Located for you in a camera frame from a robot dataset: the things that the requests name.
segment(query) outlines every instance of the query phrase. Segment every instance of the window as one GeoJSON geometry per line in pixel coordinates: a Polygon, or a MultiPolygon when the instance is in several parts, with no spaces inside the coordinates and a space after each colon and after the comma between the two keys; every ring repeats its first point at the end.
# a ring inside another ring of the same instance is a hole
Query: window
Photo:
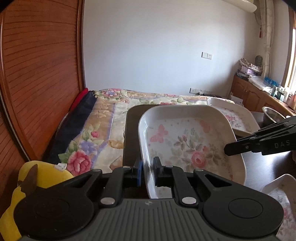
{"type": "Polygon", "coordinates": [[[289,8],[290,41],[287,57],[287,65],[282,86],[289,87],[291,92],[296,91],[296,13],[289,8]]]}

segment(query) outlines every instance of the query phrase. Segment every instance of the wooden cabinet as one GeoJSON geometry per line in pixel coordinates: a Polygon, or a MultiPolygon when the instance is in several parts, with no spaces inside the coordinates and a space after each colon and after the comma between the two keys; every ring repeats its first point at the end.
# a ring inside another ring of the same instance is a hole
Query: wooden cabinet
{"type": "Polygon", "coordinates": [[[256,111],[262,98],[262,91],[253,85],[248,85],[243,104],[249,111],[256,111]]]}
{"type": "Polygon", "coordinates": [[[243,97],[246,93],[247,87],[248,87],[247,81],[242,80],[242,79],[238,78],[237,76],[235,76],[233,79],[232,86],[231,86],[232,95],[235,97],[238,97],[240,99],[243,99],[243,97]]]}
{"type": "Polygon", "coordinates": [[[279,102],[266,92],[259,90],[248,81],[242,80],[237,76],[233,79],[231,92],[233,96],[243,99],[243,104],[249,111],[262,112],[262,107],[268,106],[285,117],[287,115],[296,115],[285,103],[279,102]]]}

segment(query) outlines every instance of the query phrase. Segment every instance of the white wall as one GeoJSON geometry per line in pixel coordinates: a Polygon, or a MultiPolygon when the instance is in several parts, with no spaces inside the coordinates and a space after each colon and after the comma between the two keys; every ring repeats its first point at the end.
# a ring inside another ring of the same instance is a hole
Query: white wall
{"type": "Polygon", "coordinates": [[[271,48],[270,78],[283,80],[289,48],[289,11],[283,0],[274,0],[274,41],[271,48]]]}
{"type": "Polygon", "coordinates": [[[221,0],[85,0],[86,85],[225,96],[238,60],[254,61],[259,31],[254,14],[221,0]]]}

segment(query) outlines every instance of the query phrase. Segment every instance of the yellow plush toy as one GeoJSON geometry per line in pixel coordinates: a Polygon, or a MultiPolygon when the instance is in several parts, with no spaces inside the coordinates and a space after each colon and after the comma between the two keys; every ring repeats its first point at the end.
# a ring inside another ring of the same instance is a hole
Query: yellow plush toy
{"type": "Polygon", "coordinates": [[[42,161],[25,163],[18,176],[18,187],[13,191],[11,204],[0,218],[0,233],[5,241],[17,241],[21,238],[13,219],[16,205],[26,196],[33,193],[36,187],[49,188],[73,176],[67,170],[61,170],[55,165],[42,161]]]}

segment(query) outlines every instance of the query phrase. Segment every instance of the ribbed gray surface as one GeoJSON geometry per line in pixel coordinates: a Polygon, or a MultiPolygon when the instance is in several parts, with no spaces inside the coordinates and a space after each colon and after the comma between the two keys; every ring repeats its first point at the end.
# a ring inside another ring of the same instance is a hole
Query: ribbed gray surface
{"type": "MultiPolygon", "coordinates": [[[[32,241],[33,239],[22,237],[21,240],[32,241]]],[[[197,210],[180,207],[173,199],[125,199],[116,208],[101,210],[83,231],[64,240],[226,241],[240,239],[221,235],[207,226],[197,210]]],[[[258,240],[278,241],[276,237],[258,240]]]]}

